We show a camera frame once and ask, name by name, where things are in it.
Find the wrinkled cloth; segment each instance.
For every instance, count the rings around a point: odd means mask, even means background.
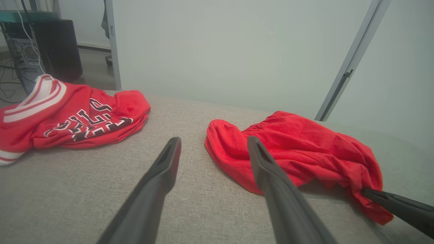
[[[368,146],[351,136],[288,112],[277,111],[264,121],[240,131],[224,120],[213,120],[205,146],[216,164],[246,190],[262,194],[253,178],[247,137],[259,138],[295,186],[318,178],[328,189],[345,188],[361,211],[379,224],[393,215],[364,197],[363,188],[382,191],[380,167]]]

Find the metal frame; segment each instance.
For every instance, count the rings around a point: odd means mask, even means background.
[[[330,113],[334,109],[351,76],[360,63],[360,60],[365,54],[369,43],[389,7],[390,1],[391,0],[372,0],[362,25],[345,57],[344,63],[325,97],[326,99],[322,103],[315,120],[326,121],[330,116]]]
[[[113,73],[115,74],[115,85],[117,91],[122,91],[121,74],[119,71],[118,48],[116,46],[115,19],[113,13],[113,0],[106,0],[107,22],[110,33],[110,47],[112,49]]]

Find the jersey sleeve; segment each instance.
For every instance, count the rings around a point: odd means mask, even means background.
[[[31,134],[30,130],[22,130],[16,123],[0,122],[0,165],[13,163],[32,148]]]

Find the white stripe trim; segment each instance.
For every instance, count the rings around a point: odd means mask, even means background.
[[[15,160],[14,161],[4,161],[4,160],[0,159],[0,165],[8,165],[8,164],[11,164],[13,162],[15,162]]]
[[[52,92],[49,96],[47,96],[47,97],[45,97],[45,98],[43,98],[43,99],[41,99],[41,100],[38,100],[38,101],[34,101],[34,102],[32,102],[32,103],[29,103],[29,104],[27,104],[27,105],[25,105],[25,106],[21,106],[21,107],[16,107],[15,109],[11,109],[11,110],[6,110],[4,113],[5,114],[8,114],[8,113],[13,113],[13,112],[17,112],[17,111],[21,111],[21,110],[24,110],[24,109],[26,109],[26,108],[28,108],[28,107],[31,107],[31,106],[33,106],[35,103],[39,103],[39,102],[44,102],[44,101],[46,101],[46,100],[48,100],[48,99],[50,99],[50,98],[52,98],[54,95],[56,95],[56,93],[57,93],[57,91],[60,89],[60,86],[59,85],[57,85],[56,86],[56,89],[54,90],[54,92]]]
[[[33,91],[32,91],[32,93],[30,93],[30,95],[29,95],[28,97],[26,97],[26,99],[24,99],[24,101],[22,101],[22,102],[17,106],[17,108],[22,107],[22,106],[23,106],[24,104],[26,104],[30,99],[32,99],[34,96],[36,96],[36,91],[38,90],[38,87],[39,87],[39,84],[41,83],[41,80],[42,80],[41,76],[38,76],[38,77],[36,78],[36,84],[35,84],[35,86],[33,87]]]
[[[0,157],[7,159],[17,159],[23,154],[24,152],[7,152],[0,150]]]
[[[17,113],[17,114],[12,114],[12,115],[7,115],[7,113],[6,113],[7,111],[5,111],[5,116],[3,118],[3,122],[8,123],[8,122],[18,121],[18,120],[23,119],[23,118],[27,118],[29,116],[32,116],[32,115],[34,115],[34,114],[36,114],[36,113],[38,113],[38,112],[40,112],[46,108],[49,108],[50,106],[58,103],[66,93],[66,86],[62,82],[58,82],[58,86],[56,87],[55,92],[57,92],[57,89],[60,89],[60,92],[57,96],[55,96],[53,99],[51,99],[47,102],[41,103],[41,104],[31,108],[31,109],[22,111],[22,112]]]

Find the cable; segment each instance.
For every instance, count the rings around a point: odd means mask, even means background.
[[[36,49],[35,49],[35,47],[33,46],[32,38],[30,38],[29,34],[26,31],[26,28],[24,27],[24,20],[23,20],[23,17],[21,16],[20,10],[18,8],[18,4],[16,3],[16,0],[13,0],[13,2],[15,3],[15,7],[16,7],[16,11],[18,12],[18,15],[20,16],[21,26],[23,27],[24,33],[26,33],[27,37],[29,38],[30,44],[32,45],[33,51],[36,53],[36,55],[38,55],[39,68],[41,69],[42,73],[45,73],[44,69],[41,66],[41,56],[39,55],[39,52],[37,52]],[[29,13],[27,12],[27,9],[26,9],[26,5],[24,4],[24,0],[21,0],[21,4],[23,5],[24,12],[26,13],[27,20],[29,21],[30,25],[32,25]]]
[[[8,64],[9,62],[12,62],[12,59],[9,60],[9,61],[7,61],[7,62],[5,63],[5,65]],[[15,90],[15,89],[13,89],[13,90],[4,90],[4,89],[1,88],[1,84],[17,84],[17,85],[21,85],[21,83],[16,83],[16,82],[1,82],[1,80],[3,79],[3,76],[4,76],[5,71],[6,71],[6,69],[3,68],[3,73],[2,73],[1,76],[0,76],[0,90],[3,92],[4,96],[5,96],[6,98],[9,99],[9,98],[11,98],[11,97],[16,93],[16,90]],[[12,93],[12,95],[10,95],[10,96],[8,97],[8,96],[6,95],[6,93],[5,93],[5,91],[13,91],[13,93]],[[2,98],[0,98],[0,100],[2,100],[2,101],[4,101],[4,102],[7,102],[7,103],[19,103],[19,102],[22,102],[22,101],[11,102],[11,101],[6,101],[6,100],[4,100],[4,99],[2,99]]]

